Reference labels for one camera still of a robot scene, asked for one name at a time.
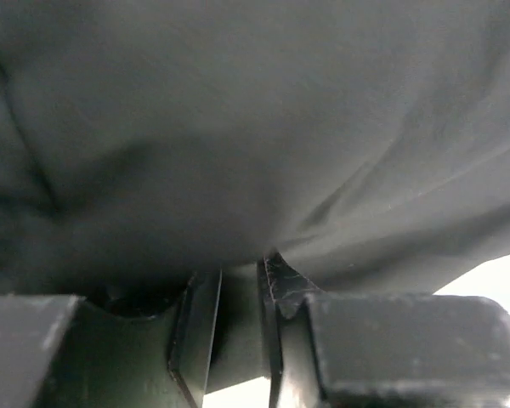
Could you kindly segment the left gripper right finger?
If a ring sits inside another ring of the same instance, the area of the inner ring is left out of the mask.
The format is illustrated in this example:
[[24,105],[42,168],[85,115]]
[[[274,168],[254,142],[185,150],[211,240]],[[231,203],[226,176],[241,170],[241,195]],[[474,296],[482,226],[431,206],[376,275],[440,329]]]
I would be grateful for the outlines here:
[[510,407],[510,315],[485,297],[325,292],[259,262],[272,407]]

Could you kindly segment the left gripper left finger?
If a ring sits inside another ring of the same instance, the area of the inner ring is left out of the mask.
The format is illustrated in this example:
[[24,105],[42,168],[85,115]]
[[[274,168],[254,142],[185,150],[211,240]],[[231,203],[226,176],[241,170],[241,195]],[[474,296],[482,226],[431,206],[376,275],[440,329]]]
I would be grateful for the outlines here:
[[199,407],[222,275],[177,297],[0,296],[0,408]]

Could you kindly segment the black trousers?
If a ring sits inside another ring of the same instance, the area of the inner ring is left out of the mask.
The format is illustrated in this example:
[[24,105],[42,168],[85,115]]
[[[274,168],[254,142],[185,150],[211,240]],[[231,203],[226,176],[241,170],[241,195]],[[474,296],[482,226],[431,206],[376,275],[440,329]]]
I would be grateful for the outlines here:
[[510,1],[0,1],[0,294],[252,264],[433,292],[510,255]]

